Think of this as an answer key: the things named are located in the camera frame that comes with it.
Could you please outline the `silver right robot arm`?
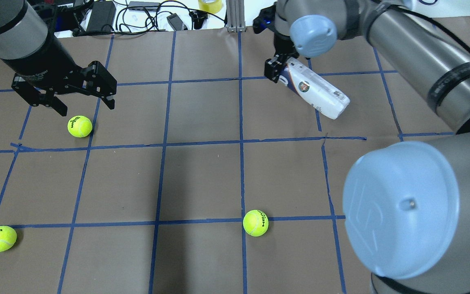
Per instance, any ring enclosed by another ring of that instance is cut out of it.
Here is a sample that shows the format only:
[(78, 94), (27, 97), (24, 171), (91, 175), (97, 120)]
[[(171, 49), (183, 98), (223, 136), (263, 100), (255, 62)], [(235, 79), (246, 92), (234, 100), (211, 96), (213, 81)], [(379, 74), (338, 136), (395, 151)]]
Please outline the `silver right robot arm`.
[(246, 236), (249, 294), (367, 294), (344, 225), (347, 172), (367, 152), (452, 132), (363, 37), (310, 63), (351, 99), (337, 120), (282, 85), (242, 83), (245, 207), (272, 218), (265, 235)]

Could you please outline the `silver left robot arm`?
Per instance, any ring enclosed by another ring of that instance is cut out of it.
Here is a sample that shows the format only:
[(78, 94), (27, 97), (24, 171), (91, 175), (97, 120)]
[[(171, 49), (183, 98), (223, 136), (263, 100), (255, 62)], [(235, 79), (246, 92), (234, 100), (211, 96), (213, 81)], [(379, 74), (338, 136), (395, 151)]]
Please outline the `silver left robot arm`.
[(0, 0), (0, 59), (15, 73), (12, 90), (32, 107), (66, 116), (67, 106), (58, 95), (80, 93), (115, 108), (117, 80), (99, 61), (77, 65), (53, 25), (26, 0)]

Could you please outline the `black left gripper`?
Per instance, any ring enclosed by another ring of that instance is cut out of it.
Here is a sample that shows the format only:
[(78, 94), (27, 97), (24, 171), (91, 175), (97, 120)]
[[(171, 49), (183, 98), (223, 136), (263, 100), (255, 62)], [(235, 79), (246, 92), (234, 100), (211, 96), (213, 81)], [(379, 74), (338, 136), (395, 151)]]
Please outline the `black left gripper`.
[(92, 61), (86, 67), (75, 63), (58, 39), (47, 39), (37, 51), (11, 60), (15, 71), (12, 89), (30, 105), (46, 105), (63, 117), (67, 106), (59, 95), (81, 93), (103, 100), (108, 109), (115, 109), (117, 81), (100, 61)]

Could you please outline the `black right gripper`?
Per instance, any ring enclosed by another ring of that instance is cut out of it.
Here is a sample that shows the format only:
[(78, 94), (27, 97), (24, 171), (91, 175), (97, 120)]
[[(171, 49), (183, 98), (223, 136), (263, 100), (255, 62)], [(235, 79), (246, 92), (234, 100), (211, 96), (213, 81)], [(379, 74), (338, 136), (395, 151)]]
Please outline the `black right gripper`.
[(268, 58), (264, 62), (264, 76), (270, 81), (278, 83), (287, 59), (290, 57), (298, 58), (299, 53), (289, 35), (288, 22), (280, 15), (276, 7), (262, 8), (257, 17), (253, 19), (253, 32), (256, 35), (265, 30), (273, 32), (275, 55), (281, 57)]

